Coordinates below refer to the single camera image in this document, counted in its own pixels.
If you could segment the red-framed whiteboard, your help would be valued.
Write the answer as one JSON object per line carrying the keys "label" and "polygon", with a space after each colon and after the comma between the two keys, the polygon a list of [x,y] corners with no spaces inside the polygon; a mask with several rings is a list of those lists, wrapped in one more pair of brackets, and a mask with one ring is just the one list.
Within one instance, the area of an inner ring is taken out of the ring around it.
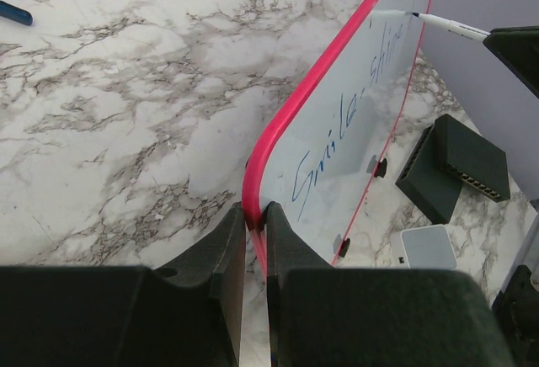
{"label": "red-framed whiteboard", "polygon": [[242,206],[267,264],[270,203],[335,263],[407,100],[431,0],[363,0],[268,123],[248,159]]}

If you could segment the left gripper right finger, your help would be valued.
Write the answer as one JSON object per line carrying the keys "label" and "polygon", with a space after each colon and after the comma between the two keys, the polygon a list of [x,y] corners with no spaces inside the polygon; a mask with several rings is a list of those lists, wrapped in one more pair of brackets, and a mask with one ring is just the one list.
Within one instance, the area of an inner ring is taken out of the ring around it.
{"label": "left gripper right finger", "polygon": [[265,219],[270,361],[272,366],[278,366],[280,292],[287,273],[293,269],[331,269],[332,266],[293,231],[279,203],[269,203]]}

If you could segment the blue whiteboard marker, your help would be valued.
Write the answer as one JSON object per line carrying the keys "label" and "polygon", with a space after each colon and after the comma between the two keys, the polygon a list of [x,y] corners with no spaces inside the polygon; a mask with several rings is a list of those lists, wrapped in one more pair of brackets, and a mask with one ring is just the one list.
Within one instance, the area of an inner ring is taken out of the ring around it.
{"label": "blue whiteboard marker", "polygon": [[437,28],[446,30],[454,35],[459,35],[469,40],[483,43],[484,40],[488,36],[490,36],[489,31],[474,28],[470,25],[463,24],[454,20],[444,19],[433,14],[412,12],[411,15],[417,19],[422,20],[425,24],[435,26]]}

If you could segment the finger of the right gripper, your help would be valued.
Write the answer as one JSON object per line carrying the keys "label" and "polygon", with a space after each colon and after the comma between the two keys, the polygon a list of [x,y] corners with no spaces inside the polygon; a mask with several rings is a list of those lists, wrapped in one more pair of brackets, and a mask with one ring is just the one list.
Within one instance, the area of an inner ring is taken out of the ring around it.
{"label": "finger of the right gripper", "polygon": [[483,44],[537,98],[539,88],[539,28],[493,29]]}

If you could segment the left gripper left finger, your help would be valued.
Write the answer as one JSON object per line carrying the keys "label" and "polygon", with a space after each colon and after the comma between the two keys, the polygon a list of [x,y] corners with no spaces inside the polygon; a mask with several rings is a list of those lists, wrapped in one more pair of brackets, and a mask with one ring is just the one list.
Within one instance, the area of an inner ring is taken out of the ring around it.
{"label": "left gripper left finger", "polygon": [[166,322],[183,366],[238,366],[245,276],[245,220],[235,203],[192,247],[156,269],[179,289]]}

